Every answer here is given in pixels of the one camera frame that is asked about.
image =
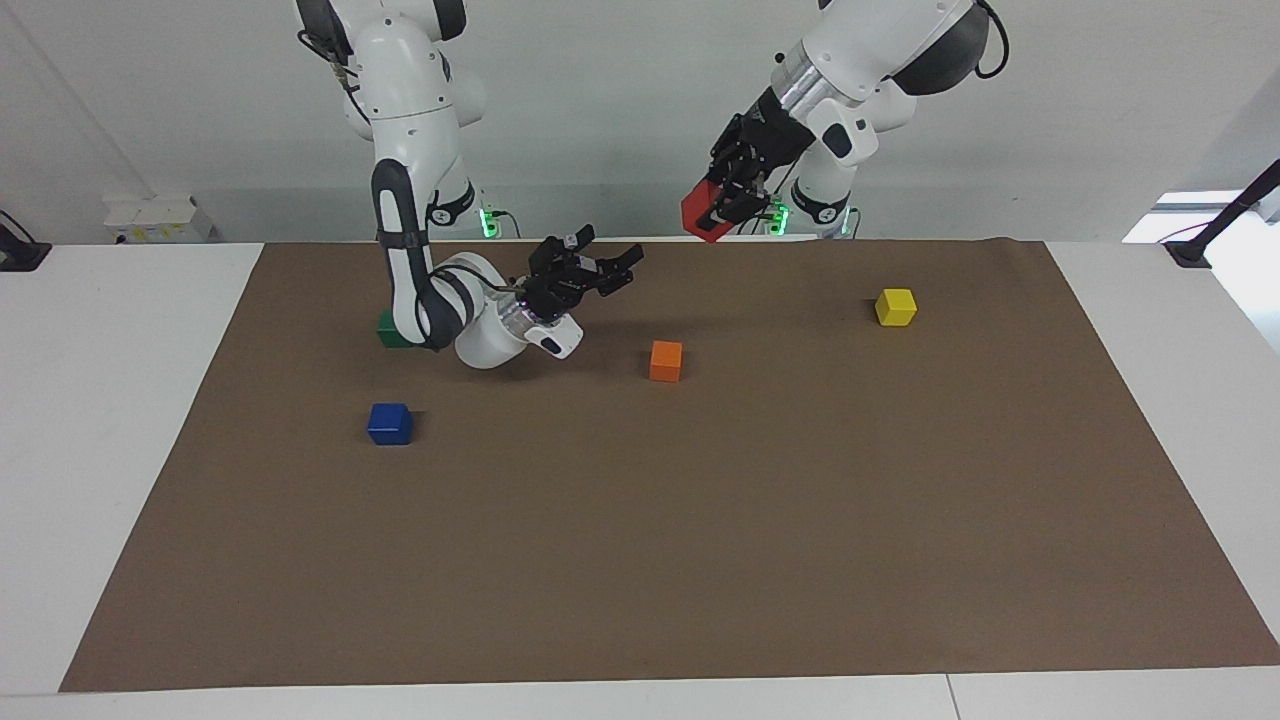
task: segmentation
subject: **white wall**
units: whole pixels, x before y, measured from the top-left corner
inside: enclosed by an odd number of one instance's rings
[[[1176,190],[1247,187],[1280,159],[1280,72],[1271,76]]]
[[[3,3],[145,183],[193,193],[227,240],[371,234],[370,149],[294,44],[291,0]],[[1010,69],[924,99],[886,136],[855,195],[865,236],[1117,241],[1280,63],[1262,50],[1280,24],[1271,0],[996,4]],[[585,219],[677,232],[710,143],[817,18],[812,0],[468,6],[448,53],[492,102],[465,133],[467,161],[531,234]],[[0,201],[54,240],[95,240],[95,199],[119,182],[38,109],[24,72],[0,68]]]

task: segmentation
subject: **green led light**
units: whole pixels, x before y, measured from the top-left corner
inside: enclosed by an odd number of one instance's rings
[[[773,218],[769,220],[769,234],[787,234],[787,220],[791,219],[791,208],[782,202],[773,204]]]
[[[502,237],[502,225],[484,208],[480,208],[480,229],[484,232],[485,240]]]

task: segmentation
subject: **brown paper mat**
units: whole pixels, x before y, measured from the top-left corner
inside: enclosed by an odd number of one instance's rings
[[[477,373],[383,350],[375,247],[269,246],[63,691],[1280,664],[1044,246],[639,274]]]

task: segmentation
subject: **orange block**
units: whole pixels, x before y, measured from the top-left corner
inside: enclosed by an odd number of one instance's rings
[[[684,361],[684,345],[655,340],[653,354],[649,356],[649,379],[659,383],[678,383],[680,366]]]

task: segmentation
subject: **yellow block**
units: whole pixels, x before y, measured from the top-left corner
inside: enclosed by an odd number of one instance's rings
[[[886,328],[905,328],[915,319],[915,296],[909,290],[886,290],[876,301],[876,315]]]

